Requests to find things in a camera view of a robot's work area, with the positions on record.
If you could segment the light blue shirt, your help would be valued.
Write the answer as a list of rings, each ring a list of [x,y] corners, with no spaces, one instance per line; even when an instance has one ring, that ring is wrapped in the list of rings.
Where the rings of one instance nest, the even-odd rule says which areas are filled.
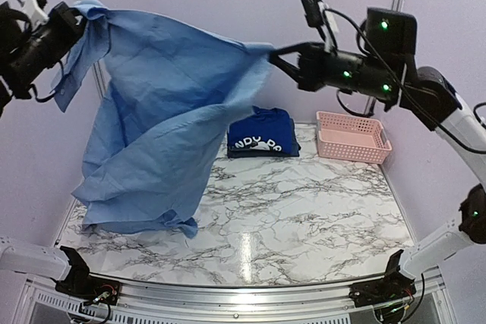
[[[100,61],[110,81],[73,192],[87,210],[82,226],[118,234],[178,229],[194,237],[216,155],[229,125],[253,112],[273,46],[96,5],[89,15],[106,29],[109,51]],[[90,69],[79,67],[81,39],[53,83],[61,110]]]

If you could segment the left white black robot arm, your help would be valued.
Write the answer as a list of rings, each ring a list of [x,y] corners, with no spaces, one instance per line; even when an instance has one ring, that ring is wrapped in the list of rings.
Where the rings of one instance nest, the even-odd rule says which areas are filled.
[[[84,25],[80,12],[61,2],[35,30],[1,28],[10,43],[1,46],[1,77],[15,99],[30,99],[34,80],[44,70],[71,60]],[[89,76],[66,120],[55,115],[53,105],[30,105],[25,112],[8,114],[1,129],[1,187],[12,220],[2,223],[1,230],[21,246],[31,244],[45,255],[52,248],[61,206],[80,182],[82,145],[99,101],[96,79]]]

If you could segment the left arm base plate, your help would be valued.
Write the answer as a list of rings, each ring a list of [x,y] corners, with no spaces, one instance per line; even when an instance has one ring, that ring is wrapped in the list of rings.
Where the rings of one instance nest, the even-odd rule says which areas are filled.
[[[91,275],[81,278],[66,278],[55,282],[57,292],[84,300],[84,305],[116,305],[121,291],[121,283]]]

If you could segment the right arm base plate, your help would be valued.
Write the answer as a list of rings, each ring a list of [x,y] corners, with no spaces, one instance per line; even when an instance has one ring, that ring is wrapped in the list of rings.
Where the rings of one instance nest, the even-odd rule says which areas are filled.
[[[387,282],[382,278],[356,282],[350,286],[349,298],[355,307],[366,307],[411,297],[416,293],[414,282]]]

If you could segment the royal blue printed t-shirt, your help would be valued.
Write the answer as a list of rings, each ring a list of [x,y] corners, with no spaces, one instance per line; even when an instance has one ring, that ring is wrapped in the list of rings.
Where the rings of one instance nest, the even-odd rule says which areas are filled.
[[[254,114],[234,122],[227,132],[227,145],[243,147],[255,141],[273,141],[283,152],[289,153],[292,132],[289,113],[283,109],[262,109],[253,107]]]

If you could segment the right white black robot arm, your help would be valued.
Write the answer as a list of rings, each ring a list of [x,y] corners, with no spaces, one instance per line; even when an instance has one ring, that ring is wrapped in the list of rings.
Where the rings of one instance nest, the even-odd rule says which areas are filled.
[[[464,248],[485,242],[485,126],[437,69],[416,66],[415,17],[369,8],[356,31],[365,44],[361,55],[322,42],[303,42],[272,51],[270,63],[300,90],[335,87],[373,97],[385,109],[409,110],[451,145],[478,179],[457,215],[414,246],[392,254],[381,278],[351,286],[349,296],[361,307],[414,293],[420,274]]]

